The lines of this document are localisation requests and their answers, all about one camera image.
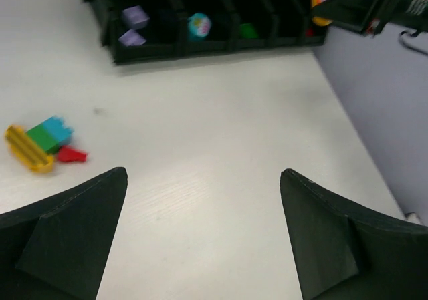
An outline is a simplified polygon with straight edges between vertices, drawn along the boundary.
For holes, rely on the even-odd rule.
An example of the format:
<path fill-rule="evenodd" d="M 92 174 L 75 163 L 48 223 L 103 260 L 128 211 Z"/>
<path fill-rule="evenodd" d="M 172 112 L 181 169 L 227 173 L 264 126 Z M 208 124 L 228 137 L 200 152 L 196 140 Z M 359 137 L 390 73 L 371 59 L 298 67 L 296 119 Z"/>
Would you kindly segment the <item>small red curved lego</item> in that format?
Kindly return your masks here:
<path fill-rule="evenodd" d="M 71 146 L 62 146 L 57 153 L 57 160 L 61 163 L 84 163 L 88 154 L 84 151 L 77 150 Z"/>

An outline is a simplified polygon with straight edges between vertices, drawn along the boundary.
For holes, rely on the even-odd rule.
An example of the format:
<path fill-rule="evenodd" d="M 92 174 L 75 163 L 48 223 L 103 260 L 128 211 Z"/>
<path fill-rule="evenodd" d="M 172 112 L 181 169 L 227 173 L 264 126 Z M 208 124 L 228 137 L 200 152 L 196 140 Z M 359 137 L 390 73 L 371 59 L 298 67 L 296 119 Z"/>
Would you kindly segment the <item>purple square lego brick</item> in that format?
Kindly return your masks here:
<path fill-rule="evenodd" d="M 135 30 L 144 29 L 150 21 L 148 14 L 139 5 L 123 9 L 122 19 L 129 28 Z"/>

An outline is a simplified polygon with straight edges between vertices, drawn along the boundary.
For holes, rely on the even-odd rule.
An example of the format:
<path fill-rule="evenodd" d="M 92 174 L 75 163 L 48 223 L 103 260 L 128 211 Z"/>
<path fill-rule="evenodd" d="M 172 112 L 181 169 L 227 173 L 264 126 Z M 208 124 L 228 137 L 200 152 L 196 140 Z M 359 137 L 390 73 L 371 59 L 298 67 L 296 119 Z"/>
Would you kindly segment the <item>green square lego brick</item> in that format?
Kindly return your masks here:
<path fill-rule="evenodd" d="M 38 124 L 26 131 L 26 134 L 46 153 L 56 154 L 60 149 L 59 142 L 51 135 L 43 124 Z"/>

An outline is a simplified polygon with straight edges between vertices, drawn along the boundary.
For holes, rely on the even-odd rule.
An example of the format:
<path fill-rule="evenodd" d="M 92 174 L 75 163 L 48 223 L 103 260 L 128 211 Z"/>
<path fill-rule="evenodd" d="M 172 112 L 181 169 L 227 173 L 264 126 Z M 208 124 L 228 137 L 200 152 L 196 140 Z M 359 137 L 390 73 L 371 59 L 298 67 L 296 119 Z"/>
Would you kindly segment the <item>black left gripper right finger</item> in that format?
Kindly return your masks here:
<path fill-rule="evenodd" d="M 292 169 L 282 172 L 280 193 L 303 299 L 427 298 L 427 227 Z"/>

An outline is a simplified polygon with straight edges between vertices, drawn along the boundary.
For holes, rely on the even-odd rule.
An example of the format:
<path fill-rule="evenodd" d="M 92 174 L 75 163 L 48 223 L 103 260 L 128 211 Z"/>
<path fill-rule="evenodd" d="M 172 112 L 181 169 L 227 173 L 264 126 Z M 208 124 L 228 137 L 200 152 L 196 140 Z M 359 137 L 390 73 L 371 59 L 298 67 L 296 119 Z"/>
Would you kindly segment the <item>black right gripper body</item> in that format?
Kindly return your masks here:
<path fill-rule="evenodd" d="M 374 17 L 372 34 L 380 34 L 388 23 L 427 33 L 427 0 L 383 0 Z"/>

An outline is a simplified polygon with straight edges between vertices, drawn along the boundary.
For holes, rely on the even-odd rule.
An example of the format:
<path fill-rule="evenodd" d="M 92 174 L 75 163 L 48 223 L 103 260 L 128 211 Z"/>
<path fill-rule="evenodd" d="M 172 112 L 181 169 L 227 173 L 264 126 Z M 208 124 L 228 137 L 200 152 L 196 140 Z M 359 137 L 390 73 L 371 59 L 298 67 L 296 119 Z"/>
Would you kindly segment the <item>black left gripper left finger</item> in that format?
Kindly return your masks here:
<path fill-rule="evenodd" d="M 128 186 L 123 167 L 1 215 L 2 299 L 95 299 Z"/>

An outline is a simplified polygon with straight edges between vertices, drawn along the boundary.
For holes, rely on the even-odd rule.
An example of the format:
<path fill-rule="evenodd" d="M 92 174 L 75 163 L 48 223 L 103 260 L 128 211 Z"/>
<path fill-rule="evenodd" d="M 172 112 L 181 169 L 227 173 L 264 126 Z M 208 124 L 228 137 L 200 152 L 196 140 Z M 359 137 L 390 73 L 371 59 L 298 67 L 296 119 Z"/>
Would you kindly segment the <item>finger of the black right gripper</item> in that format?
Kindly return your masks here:
<path fill-rule="evenodd" d="M 386 0 L 325 0 L 312 8 L 312 15 L 335 27 L 366 35 Z"/>

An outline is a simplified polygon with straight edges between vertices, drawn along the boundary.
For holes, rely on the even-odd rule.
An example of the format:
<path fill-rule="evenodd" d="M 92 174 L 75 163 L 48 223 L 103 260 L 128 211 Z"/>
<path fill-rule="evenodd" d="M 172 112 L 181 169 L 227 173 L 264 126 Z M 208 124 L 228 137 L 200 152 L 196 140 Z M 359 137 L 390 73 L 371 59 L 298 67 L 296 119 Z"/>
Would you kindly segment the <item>light blue lego brick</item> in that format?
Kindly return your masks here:
<path fill-rule="evenodd" d="M 71 143 L 74 129 L 69 127 L 63 118 L 52 116 L 44 120 L 41 124 L 56 139 L 60 146 L 66 146 Z"/>

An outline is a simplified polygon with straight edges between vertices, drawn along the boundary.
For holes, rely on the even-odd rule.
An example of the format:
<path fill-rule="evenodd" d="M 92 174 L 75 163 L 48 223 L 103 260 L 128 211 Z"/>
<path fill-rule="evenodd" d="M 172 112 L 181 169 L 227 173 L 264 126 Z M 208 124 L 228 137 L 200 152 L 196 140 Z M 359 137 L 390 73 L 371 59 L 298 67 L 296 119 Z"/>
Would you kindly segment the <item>red square lego brick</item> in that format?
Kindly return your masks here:
<path fill-rule="evenodd" d="M 312 36 L 314 36 L 314 31 L 313 31 L 313 29 L 312 29 L 312 28 L 308 28 L 308 29 L 306 30 L 306 37 L 312 37 Z"/>

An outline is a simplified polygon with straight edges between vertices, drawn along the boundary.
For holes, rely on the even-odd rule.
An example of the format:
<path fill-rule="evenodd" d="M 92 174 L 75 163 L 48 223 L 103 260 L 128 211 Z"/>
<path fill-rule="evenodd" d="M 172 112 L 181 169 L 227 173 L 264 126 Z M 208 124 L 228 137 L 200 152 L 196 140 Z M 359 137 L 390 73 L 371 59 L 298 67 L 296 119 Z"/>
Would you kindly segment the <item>teal oval lego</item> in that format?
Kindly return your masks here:
<path fill-rule="evenodd" d="M 211 20 L 204 13 L 195 13 L 187 20 L 187 39 L 189 41 L 203 41 L 211 30 Z"/>

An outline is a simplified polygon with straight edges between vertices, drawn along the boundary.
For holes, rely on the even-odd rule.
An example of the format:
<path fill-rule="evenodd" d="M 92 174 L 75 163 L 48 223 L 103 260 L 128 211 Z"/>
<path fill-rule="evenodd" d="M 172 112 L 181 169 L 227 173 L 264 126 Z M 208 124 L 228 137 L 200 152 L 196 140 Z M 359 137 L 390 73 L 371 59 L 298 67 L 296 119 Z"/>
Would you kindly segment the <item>yellow black striped lego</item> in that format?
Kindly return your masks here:
<path fill-rule="evenodd" d="M 55 157 L 43 151 L 21 126 L 10 125 L 4 137 L 12 155 L 28 170 L 46 174 L 54 169 Z"/>

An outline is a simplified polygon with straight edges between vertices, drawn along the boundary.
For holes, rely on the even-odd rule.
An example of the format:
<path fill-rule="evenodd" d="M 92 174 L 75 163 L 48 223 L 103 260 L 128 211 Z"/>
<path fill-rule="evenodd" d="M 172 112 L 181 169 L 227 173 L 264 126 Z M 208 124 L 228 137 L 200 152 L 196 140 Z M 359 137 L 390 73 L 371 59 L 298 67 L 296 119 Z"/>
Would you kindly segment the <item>green hollow lego brick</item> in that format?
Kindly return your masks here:
<path fill-rule="evenodd" d="M 259 39 L 259 35 L 252 23 L 242 23 L 239 26 L 239 36 L 241 39 Z"/>

